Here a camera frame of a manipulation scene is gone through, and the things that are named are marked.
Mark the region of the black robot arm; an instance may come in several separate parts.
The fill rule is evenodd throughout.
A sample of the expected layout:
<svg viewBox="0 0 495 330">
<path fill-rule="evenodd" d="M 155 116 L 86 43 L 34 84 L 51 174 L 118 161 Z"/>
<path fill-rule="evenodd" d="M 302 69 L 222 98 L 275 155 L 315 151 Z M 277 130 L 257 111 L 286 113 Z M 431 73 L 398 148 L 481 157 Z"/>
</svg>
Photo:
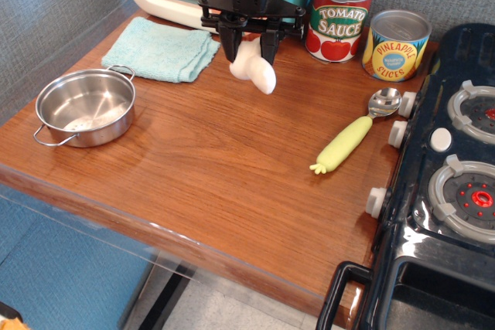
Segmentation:
<svg viewBox="0 0 495 330">
<path fill-rule="evenodd" d="M 286 0 L 199 0 L 201 24 L 219 34 L 225 56 L 237 57 L 246 32 L 260 36 L 261 56 L 273 63 L 279 43 L 286 36 L 302 36 L 302 6 Z"/>
</svg>

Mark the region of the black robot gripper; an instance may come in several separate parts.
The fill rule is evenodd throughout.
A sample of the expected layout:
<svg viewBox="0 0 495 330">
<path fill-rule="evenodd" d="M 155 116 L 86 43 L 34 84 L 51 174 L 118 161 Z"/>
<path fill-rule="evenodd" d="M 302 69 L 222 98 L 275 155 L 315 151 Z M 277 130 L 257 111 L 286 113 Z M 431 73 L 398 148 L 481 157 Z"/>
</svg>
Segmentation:
<svg viewBox="0 0 495 330">
<path fill-rule="evenodd" d="M 301 36 L 303 7 L 286 0 L 199 0 L 201 25 L 218 30 L 228 61 L 234 62 L 243 31 L 261 33 L 261 56 L 275 61 L 280 36 Z"/>
</svg>

